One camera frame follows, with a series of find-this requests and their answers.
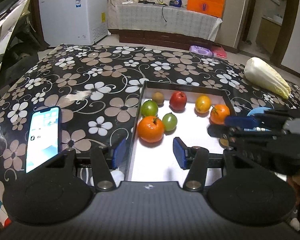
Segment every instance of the doorway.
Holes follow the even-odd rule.
[[[241,53],[270,61],[285,17],[287,0],[250,0],[239,42]]]

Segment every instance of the white freezer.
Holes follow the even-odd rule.
[[[50,46],[92,45],[107,35],[107,0],[39,0],[39,7]]]

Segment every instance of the black tablecloth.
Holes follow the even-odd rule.
[[[0,100],[0,195],[4,185],[24,176],[31,115],[45,107],[60,106],[62,149],[73,147],[77,153],[113,143],[122,134],[130,143],[146,80],[225,90],[240,116],[259,106],[300,108],[297,85],[288,82],[292,94],[284,100],[252,85],[243,69],[244,65],[189,52],[98,45],[56,47]]]

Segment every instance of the smartphone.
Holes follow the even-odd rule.
[[[32,114],[26,149],[26,173],[60,152],[60,124],[61,109],[58,106]]]

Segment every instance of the tray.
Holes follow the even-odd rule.
[[[182,113],[173,112],[169,106],[170,97],[175,91],[183,91],[188,99],[186,109]],[[145,101],[151,99],[154,92],[161,92],[165,98],[163,106],[159,107],[158,117],[162,119],[165,114],[172,112],[178,119],[178,125],[173,132],[166,132],[160,142],[151,144],[139,139],[136,131],[137,125],[142,119],[140,108]],[[163,82],[146,81],[144,83],[138,105],[138,118],[136,118],[133,128],[125,180],[178,181],[182,187],[189,170],[181,169],[173,154],[172,141],[175,137],[180,137],[189,147],[200,146],[208,149],[210,153],[223,153],[224,149],[219,144],[218,139],[210,137],[207,133],[212,107],[207,114],[200,115],[194,109],[195,101],[200,95],[209,96],[212,105],[227,105],[231,115],[236,115],[226,92],[223,90]],[[209,169],[206,185],[211,185],[219,178],[221,178],[221,169]]]

